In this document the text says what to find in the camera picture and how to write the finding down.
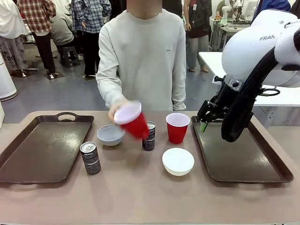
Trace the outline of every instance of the tray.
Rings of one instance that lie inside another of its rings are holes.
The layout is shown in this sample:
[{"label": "tray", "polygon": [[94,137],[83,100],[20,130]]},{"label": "tray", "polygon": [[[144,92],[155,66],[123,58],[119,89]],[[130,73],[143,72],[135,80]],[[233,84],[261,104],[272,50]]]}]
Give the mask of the tray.
[{"label": "tray", "polygon": [[192,117],[192,123],[212,179],[262,184],[293,180],[291,171],[252,123],[233,143],[221,138],[220,123],[210,123],[204,133],[197,116]]},{"label": "tray", "polygon": [[[75,119],[61,120],[63,115]],[[63,181],[70,173],[93,121],[93,116],[78,116],[71,112],[36,117],[0,155],[0,182]]]}]

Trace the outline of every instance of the red plaid shirt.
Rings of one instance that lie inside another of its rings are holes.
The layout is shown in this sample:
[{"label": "red plaid shirt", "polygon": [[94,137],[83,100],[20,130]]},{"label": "red plaid shirt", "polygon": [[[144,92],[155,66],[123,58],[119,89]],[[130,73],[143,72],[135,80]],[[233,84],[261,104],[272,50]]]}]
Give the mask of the red plaid shirt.
[{"label": "red plaid shirt", "polygon": [[56,16],[55,4],[51,0],[18,0],[18,7],[32,32],[51,31],[49,17]]}]

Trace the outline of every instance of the black stool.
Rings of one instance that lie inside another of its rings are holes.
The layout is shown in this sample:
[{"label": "black stool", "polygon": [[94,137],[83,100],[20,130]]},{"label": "black stool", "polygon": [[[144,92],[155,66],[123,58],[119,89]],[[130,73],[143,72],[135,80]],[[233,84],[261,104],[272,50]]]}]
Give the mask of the black stool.
[{"label": "black stool", "polygon": [[60,51],[60,61],[62,65],[64,65],[67,68],[71,66],[80,65],[80,60],[78,58],[75,47],[72,46],[72,47],[62,48],[62,50]]}]

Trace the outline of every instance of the bowl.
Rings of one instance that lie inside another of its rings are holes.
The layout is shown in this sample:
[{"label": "bowl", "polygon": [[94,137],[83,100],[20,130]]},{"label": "bowl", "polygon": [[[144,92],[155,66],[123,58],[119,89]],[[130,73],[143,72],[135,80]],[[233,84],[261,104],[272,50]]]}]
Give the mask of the bowl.
[{"label": "bowl", "polygon": [[193,155],[181,148],[173,148],[165,151],[162,160],[165,169],[174,176],[188,174],[195,163]]},{"label": "bowl", "polygon": [[97,137],[103,145],[115,146],[123,140],[125,131],[119,126],[110,124],[100,128],[97,132]]}]

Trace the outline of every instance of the person's hand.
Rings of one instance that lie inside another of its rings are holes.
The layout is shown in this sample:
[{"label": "person's hand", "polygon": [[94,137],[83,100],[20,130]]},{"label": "person's hand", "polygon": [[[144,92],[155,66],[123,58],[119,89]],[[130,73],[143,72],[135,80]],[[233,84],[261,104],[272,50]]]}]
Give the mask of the person's hand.
[{"label": "person's hand", "polygon": [[192,26],[189,24],[189,22],[187,23],[187,31],[191,31]]},{"label": "person's hand", "polygon": [[127,104],[129,101],[127,99],[124,99],[123,101],[120,101],[119,103],[112,105],[111,108],[108,111],[108,118],[114,122],[114,114],[116,111],[122,106]]},{"label": "person's hand", "polygon": [[82,22],[82,26],[86,28],[86,22]]}]

